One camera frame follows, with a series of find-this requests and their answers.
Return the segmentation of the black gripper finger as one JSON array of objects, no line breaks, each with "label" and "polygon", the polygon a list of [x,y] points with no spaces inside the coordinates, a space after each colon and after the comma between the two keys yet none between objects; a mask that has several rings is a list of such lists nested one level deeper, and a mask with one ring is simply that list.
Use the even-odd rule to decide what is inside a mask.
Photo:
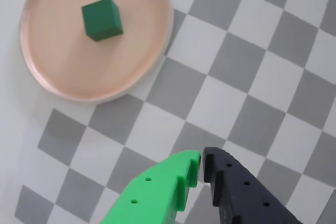
[{"label": "black gripper finger", "polygon": [[218,147],[203,150],[204,182],[221,223],[300,223],[237,159]]}]

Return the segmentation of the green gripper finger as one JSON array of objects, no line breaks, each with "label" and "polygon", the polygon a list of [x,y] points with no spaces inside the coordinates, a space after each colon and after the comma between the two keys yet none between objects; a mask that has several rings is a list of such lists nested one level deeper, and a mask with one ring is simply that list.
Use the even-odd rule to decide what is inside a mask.
[{"label": "green gripper finger", "polygon": [[176,153],[132,179],[101,223],[175,223],[198,182],[200,151]]}]

